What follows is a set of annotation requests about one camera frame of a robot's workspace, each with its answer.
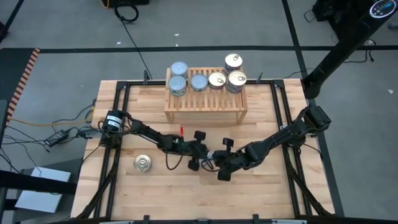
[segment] wooden crate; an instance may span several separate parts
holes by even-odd
[[[176,97],[170,93],[169,78],[171,76],[170,68],[166,74],[166,92],[164,112],[169,123],[173,123],[174,113],[191,112],[214,112],[214,113],[236,113],[237,123],[241,123],[248,112],[248,101],[246,90],[243,87],[242,92],[232,94],[226,89],[213,90],[209,86],[205,91],[193,91],[191,87],[191,77],[196,74],[203,74],[209,77],[213,72],[223,72],[222,67],[215,68],[188,68],[187,92],[183,96]]]

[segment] can on table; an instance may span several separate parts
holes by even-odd
[[[233,71],[228,76],[226,88],[230,93],[240,93],[244,84],[246,83],[246,80],[246,75],[242,71]]]
[[[209,76],[209,86],[214,90],[222,90],[226,83],[225,75],[221,72],[213,72]]]
[[[149,156],[147,155],[137,156],[134,160],[134,167],[136,168],[136,170],[141,172],[147,172],[150,169],[151,165],[152,163]]]
[[[229,54],[225,57],[224,70],[229,75],[233,70],[241,69],[243,60],[238,54]]]
[[[191,86],[194,91],[205,91],[207,87],[207,77],[202,74],[196,74],[191,78]]]
[[[172,76],[174,75],[181,75],[185,79],[187,78],[188,74],[188,65],[183,62],[175,62],[170,66],[170,69],[172,71]]]
[[[169,79],[169,89],[173,96],[183,96],[187,92],[187,81],[180,75]]]

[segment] concrete floor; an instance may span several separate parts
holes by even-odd
[[[8,18],[16,2],[0,2],[0,21]],[[314,2],[289,0],[300,45],[333,45],[333,31],[327,23],[308,24],[303,18]],[[140,47],[293,45],[280,0],[152,0],[139,10],[140,18],[128,29]],[[397,37],[397,31],[384,26],[372,38],[378,45],[398,45]],[[89,0],[25,1],[9,37],[0,45],[43,49],[131,46],[113,11]],[[228,53],[146,52],[143,57],[152,76],[161,79],[174,61],[183,60],[193,67],[221,66]],[[300,70],[294,51],[238,53],[244,58],[250,78],[261,72],[264,78],[283,78]],[[316,67],[326,54],[303,52],[306,66]],[[398,163],[394,160],[398,157],[394,117],[398,110],[394,65],[398,51],[374,51],[373,56],[373,63],[342,65],[325,82],[316,101],[333,121],[325,136],[345,215],[398,220]],[[364,52],[350,57],[363,58]],[[40,54],[14,117],[36,123],[72,118],[96,97],[101,80],[141,79],[143,69],[136,53]],[[36,139],[52,134],[51,128],[15,122],[10,126]],[[6,133],[23,138],[10,130]],[[50,153],[35,144],[28,146],[36,163],[44,166],[82,157],[85,141],[77,139],[55,146]],[[18,169],[33,166],[21,146],[3,148]],[[0,168],[8,166],[1,161]]]

